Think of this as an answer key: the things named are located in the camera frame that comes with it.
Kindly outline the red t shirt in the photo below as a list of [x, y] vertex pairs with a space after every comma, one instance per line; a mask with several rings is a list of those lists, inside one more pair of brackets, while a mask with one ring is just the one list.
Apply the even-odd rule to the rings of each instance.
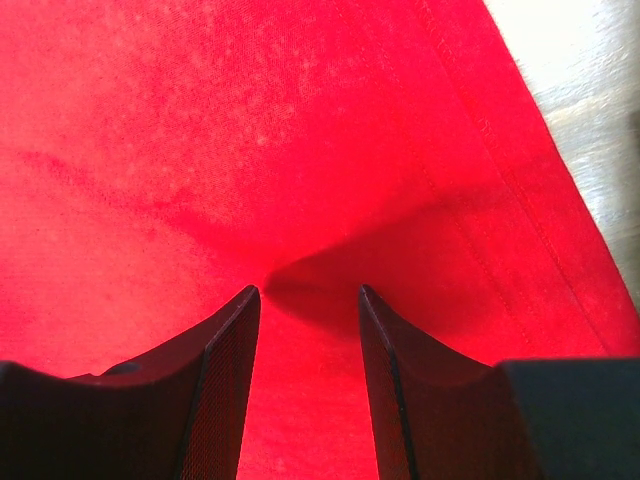
[[639, 352], [482, 2], [3, 2], [2, 358], [101, 372], [248, 284], [243, 479], [376, 476], [363, 284], [489, 364]]

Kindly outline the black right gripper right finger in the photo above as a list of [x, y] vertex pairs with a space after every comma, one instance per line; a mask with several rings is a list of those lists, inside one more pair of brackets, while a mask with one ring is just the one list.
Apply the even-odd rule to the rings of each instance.
[[635, 358], [479, 363], [371, 287], [359, 325], [383, 479], [635, 479]]

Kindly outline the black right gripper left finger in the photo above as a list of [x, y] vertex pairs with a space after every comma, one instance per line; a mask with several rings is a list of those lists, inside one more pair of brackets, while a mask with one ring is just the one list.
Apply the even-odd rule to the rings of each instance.
[[220, 310], [100, 375], [1, 365], [5, 479], [233, 479], [261, 300]]

